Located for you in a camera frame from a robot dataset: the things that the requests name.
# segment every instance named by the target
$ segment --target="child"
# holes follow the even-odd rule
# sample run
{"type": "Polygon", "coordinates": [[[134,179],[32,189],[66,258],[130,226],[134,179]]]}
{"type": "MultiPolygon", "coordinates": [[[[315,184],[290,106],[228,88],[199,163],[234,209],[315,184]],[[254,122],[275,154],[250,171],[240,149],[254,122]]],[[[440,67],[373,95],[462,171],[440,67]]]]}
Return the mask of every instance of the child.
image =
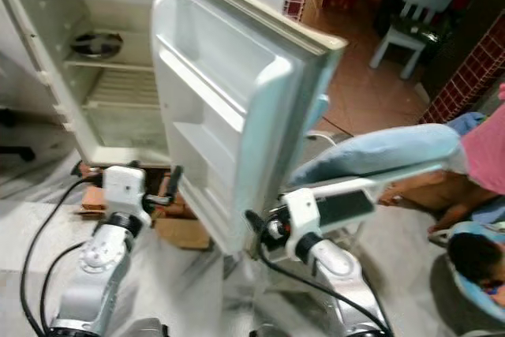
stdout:
{"type": "MultiPolygon", "coordinates": [[[[505,84],[500,85],[499,98],[505,100],[505,84]]],[[[453,165],[450,171],[436,171],[393,183],[380,203],[392,205],[402,193],[425,185],[434,185],[458,175],[469,181],[468,192],[450,206],[429,233],[452,227],[464,220],[475,208],[491,199],[505,195],[505,105],[477,128],[462,137],[466,165],[453,165]]]]}
{"type": "Polygon", "coordinates": [[[449,241],[447,253],[456,270],[480,286],[505,307],[505,246],[481,234],[459,233],[449,241]]]}

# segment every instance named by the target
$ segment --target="floor tile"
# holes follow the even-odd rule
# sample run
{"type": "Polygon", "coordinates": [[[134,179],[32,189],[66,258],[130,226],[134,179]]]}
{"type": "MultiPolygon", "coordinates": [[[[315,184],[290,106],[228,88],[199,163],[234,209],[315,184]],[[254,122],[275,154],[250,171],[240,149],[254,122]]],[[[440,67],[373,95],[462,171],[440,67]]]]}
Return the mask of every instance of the floor tile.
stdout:
{"type": "Polygon", "coordinates": [[[331,132],[331,133],[341,133],[342,132],[343,127],[340,127],[340,124],[338,124],[337,122],[334,123],[334,122],[328,121],[328,120],[325,120],[322,118],[321,120],[319,120],[317,122],[317,124],[315,124],[312,127],[312,130],[320,130],[323,132],[331,132]]]}
{"type": "Polygon", "coordinates": [[[325,116],[352,133],[415,124],[426,108],[413,90],[422,67],[403,81],[399,77],[402,65],[396,62],[384,59],[377,69],[368,66],[380,42],[372,28],[372,18],[371,11],[358,4],[347,13],[320,11],[310,25],[348,41],[327,90],[331,106],[325,116]]]}

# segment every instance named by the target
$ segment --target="silver robot arm segment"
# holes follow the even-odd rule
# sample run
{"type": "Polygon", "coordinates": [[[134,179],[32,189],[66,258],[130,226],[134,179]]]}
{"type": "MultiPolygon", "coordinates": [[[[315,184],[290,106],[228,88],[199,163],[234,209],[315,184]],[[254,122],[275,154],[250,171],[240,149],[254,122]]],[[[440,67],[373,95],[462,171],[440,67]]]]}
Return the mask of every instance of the silver robot arm segment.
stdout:
{"type": "Polygon", "coordinates": [[[116,225],[102,225],[80,253],[76,272],[51,323],[52,335],[82,331],[105,334],[114,310],[119,283],[129,268],[133,234],[116,225]]]}
{"type": "MultiPolygon", "coordinates": [[[[77,269],[65,290],[58,315],[50,323],[49,337],[102,337],[114,311],[119,284],[129,269],[130,254],[142,227],[151,225],[155,204],[168,205],[175,198],[182,168],[170,176],[166,197],[144,193],[145,173],[131,167],[110,167],[103,174],[107,220],[84,244],[77,269]]],[[[161,325],[154,319],[137,326],[161,325]]],[[[153,336],[168,336],[168,329],[156,328],[153,336]]]]}
{"type": "MultiPolygon", "coordinates": [[[[319,283],[364,308],[386,325],[376,296],[363,279],[358,260],[333,241],[322,238],[320,212],[313,190],[298,189],[283,196],[283,205],[275,210],[278,217],[274,216],[266,226],[267,235],[262,242],[270,250],[284,247],[287,256],[306,264],[319,283]]],[[[247,212],[246,217],[256,232],[263,230],[260,227],[263,222],[257,216],[247,212]]],[[[379,325],[358,309],[329,294],[320,291],[313,294],[327,310],[331,330],[336,336],[383,335],[379,325]]]]}

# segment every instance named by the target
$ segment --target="blue pillow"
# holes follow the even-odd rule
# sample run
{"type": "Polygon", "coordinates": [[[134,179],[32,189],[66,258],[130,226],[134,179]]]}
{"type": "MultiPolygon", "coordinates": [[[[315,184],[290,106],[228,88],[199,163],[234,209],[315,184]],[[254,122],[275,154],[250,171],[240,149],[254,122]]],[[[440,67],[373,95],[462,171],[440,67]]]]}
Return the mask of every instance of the blue pillow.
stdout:
{"type": "Polygon", "coordinates": [[[296,169],[289,185],[366,176],[437,159],[462,150],[460,136],[441,124],[379,130],[345,140],[296,169]]]}
{"type": "Polygon", "coordinates": [[[450,126],[460,136],[465,136],[472,129],[477,128],[486,117],[481,112],[467,112],[449,121],[446,125],[450,126]]]}
{"type": "Polygon", "coordinates": [[[472,212],[471,219],[481,224],[494,224],[505,221],[505,197],[496,199],[472,212]]]}

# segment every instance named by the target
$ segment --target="tiled floor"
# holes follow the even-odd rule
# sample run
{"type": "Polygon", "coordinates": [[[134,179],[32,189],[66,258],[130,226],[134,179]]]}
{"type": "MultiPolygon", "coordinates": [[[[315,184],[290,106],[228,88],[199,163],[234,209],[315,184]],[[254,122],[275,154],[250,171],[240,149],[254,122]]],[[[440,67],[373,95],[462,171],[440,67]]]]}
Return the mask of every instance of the tiled floor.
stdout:
{"type": "Polygon", "coordinates": [[[403,81],[399,78],[399,63],[384,59],[378,69],[368,67],[380,38],[365,5],[349,12],[319,11],[308,26],[349,42],[328,88],[331,107],[326,118],[330,122],[323,120],[318,129],[335,131],[333,123],[352,134],[361,134],[417,122],[426,108],[414,91],[422,68],[403,81]]]}
{"type": "MultiPolygon", "coordinates": [[[[35,229],[62,191],[75,181],[69,172],[79,155],[73,150],[72,136],[52,126],[0,128],[0,136],[11,144],[30,145],[37,154],[31,163],[0,156],[0,246],[9,246],[9,254],[0,255],[0,335],[29,337],[33,333],[21,316],[17,289],[21,262],[35,229]]],[[[79,204],[81,196],[78,189],[67,204],[79,204]]],[[[28,276],[32,308],[38,303],[42,273],[49,261],[67,245],[86,238],[94,227],[93,222],[76,218],[76,209],[76,205],[64,205],[40,239],[28,276]]],[[[443,250],[426,238],[426,229],[432,224],[426,213],[379,206],[364,226],[357,255],[395,335],[456,337],[473,329],[497,329],[499,325],[466,301],[454,285],[443,250]]],[[[279,296],[261,292],[267,275],[253,266],[256,263],[245,265],[243,272],[234,270],[234,265],[227,271],[218,254],[176,249],[160,241],[152,230],[145,230],[137,240],[134,255],[107,336],[122,335],[129,323],[146,316],[157,316],[169,324],[173,337],[246,336],[245,327],[263,322],[264,316],[269,323],[270,318],[284,322],[282,327],[293,337],[321,335],[316,333],[319,328],[304,329],[318,320],[306,304],[296,313],[288,313],[289,309],[278,307],[279,296]],[[221,281],[224,272],[230,280],[221,281]],[[252,309],[258,311],[258,317],[252,318],[252,309]]],[[[51,282],[66,283],[74,262],[66,258],[51,282]]],[[[47,299],[51,314],[64,288],[51,287],[47,299]]]]}

